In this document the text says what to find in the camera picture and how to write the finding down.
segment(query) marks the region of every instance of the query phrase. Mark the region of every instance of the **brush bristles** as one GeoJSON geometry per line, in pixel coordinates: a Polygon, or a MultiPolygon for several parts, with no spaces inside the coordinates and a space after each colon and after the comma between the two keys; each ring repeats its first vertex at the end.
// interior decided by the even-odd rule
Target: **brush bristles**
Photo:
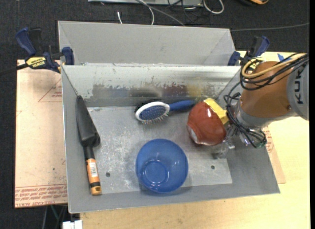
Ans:
{"type": "Polygon", "coordinates": [[[153,119],[153,120],[142,120],[142,124],[144,125],[154,125],[156,123],[161,122],[162,120],[164,120],[166,117],[168,116],[168,114],[164,113],[163,115],[153,119]]]}

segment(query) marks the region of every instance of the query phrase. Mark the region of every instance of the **yellow cable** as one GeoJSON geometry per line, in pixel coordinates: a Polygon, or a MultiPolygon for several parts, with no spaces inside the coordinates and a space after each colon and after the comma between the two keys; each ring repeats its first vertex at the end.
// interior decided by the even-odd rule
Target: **yellow cable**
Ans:
{"type": "Polygon", "coordinates": [[[275,66],[272,66],[272,67],[270,67],[270,68],[267,68],[267,69],[265,69],[265,70],[262,70],[262,71],[260,71],[260,72],[258,72],[258,73],[246,74],[246,70],[247,70],[247,68],[248,68],[250,65],[252,65],[254,62],[259,62],[258,59],[255,59],[254,61],[249,60],[249,61],[243,66],[243,68],[242,68],[242,76],[243,76],[244,78],[247,78],[247,79],[256,78],[256,77],[258,77],[258,76],[261,76],[261,75],[263,75],[263,74],[266,74],[267,72],[269,72],[269,71],[271,71],[271,70],[274,70],[274,69],[280,68],[280,67],[282,67],[282,66],[286,66],[286,65],[288,65],[288,64],[290,64],[290,63],[293,63],[293,62],[295,62],[298,58],[292,59],[292,60],[288,60],[288,61],[283,62],[283,63],[279,63],[279,64],[277,64],[277,65],[275,65],[275,66]]]}

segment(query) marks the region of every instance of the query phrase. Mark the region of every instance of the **white brush head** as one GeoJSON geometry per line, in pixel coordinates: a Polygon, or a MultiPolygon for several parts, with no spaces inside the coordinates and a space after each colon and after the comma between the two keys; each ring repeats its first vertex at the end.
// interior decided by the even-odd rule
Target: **white brush head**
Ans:
{"type": "Polygon", "coordinates": [[[162,121],[169,113],[169,105],[160,101],[151,102],[136,111],[136,118],[144,124],[162,121]]]}

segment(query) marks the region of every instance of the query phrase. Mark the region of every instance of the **hairbrush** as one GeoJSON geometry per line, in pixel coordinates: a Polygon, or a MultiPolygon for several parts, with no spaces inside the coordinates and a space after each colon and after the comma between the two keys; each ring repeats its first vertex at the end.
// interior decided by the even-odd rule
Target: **hairbrush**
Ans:
{"type": "Polygon", "coordinates": [[[184,111],[195,105],[194,100],[182,100],[172,104],[160,101],[150,102],[136,111],[136,118],[144,124],[162,121],[171,111],[184,111]]]}

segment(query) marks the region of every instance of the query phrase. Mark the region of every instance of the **blue plastic bowl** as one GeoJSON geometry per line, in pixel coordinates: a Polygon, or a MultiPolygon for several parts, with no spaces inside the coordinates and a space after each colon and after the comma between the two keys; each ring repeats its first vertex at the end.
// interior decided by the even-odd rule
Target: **blue plastic bowl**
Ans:
{"type": "Polygon", "coordinates": [[[136,160],[139,182],[156,193],[172,192],[185,182],[188,160],[174,142],[154,139],[140,149],[136,160]]]}

